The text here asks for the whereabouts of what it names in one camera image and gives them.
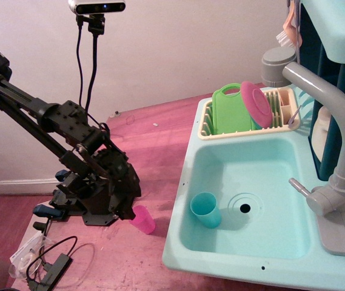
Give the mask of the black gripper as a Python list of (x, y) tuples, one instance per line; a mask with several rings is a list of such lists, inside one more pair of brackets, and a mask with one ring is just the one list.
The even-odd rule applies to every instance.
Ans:
[(141, 196), (139, 178), (124, 152), (99, 151), (98, 164), (109, 174), (109, 211), (121, 220), (135, 218), (135, 198)]

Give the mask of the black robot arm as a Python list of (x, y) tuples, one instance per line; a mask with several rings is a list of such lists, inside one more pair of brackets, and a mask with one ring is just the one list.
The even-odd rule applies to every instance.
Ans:
[(81, 216), (88, 226), (133, 220), (133, 202), (141, 196), (139, 178), (110, 139), (106, 124), (91, 126), (85, 110), (73, 101), (47, 103), (10, 84), (9, 60), (0, 53), (0, 110), (59, 158), (66, 171), (47, 210), (51, 217)]

